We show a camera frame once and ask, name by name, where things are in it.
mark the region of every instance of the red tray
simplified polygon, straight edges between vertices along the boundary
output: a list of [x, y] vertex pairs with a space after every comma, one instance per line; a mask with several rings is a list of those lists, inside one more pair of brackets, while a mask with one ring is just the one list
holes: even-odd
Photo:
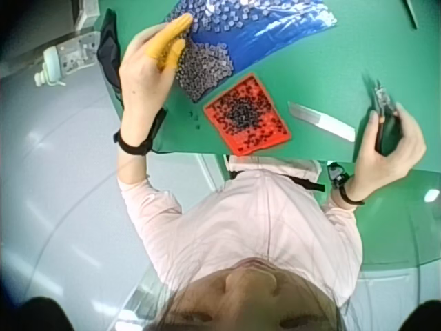
[[234, 155], [249, 155], [291, 139], [262, 83], [250, 74], [204, 108]]

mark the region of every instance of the pliers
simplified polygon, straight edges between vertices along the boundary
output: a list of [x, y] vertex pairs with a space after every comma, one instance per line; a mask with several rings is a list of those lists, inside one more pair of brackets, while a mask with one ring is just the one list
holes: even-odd
[[392, 103], [391, 97], [387, 93], [386, 89], [381, 85], [380, 81], [377, 80], [376, 86], [374, 88], [376, 96], [376, 107], [378, 112], [378, 133], [375, 144], [375, 149], [380, 154], [384, 154], [384, 148], [382, 147], [382, 142], [384, 139], [384, 126], [386, 119], [397, 118], [397, 111], [395, 105]]

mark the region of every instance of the person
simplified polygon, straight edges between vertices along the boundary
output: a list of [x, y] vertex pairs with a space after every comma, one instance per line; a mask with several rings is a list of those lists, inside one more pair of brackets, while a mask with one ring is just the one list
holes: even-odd
[[[122, 141], [140, 146], [172, 86], [185, 48], [184, 14], [135, 36], [119, 70], [125, 106]], [[362, 242], [356, 206], [407, 175], [426, 146], [400, 105], [403, 131], [388, 157], [375, 151], [370, 114], [347, 199], [333, 190], [319, 206], [291, 178], [315, 182], [315, 161], [233, 157], [239, 175], [182, 214], [170, 192], [153, 188], [146, 157], [118, 151], [118, 181], [128, 214], [158, 276], [172, 291], [146, 330], [343, 330], [339, 313], [356, 286]]]

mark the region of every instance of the black tool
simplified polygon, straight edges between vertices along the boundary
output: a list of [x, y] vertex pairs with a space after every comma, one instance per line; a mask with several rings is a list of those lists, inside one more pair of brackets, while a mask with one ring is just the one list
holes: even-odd
[[375, 96], [379, 116], [375, 149], [381, 155], [387, 156], [396, 149], [402, 138], [401, 122], [395, 104], [380, 81], [377, 81]]

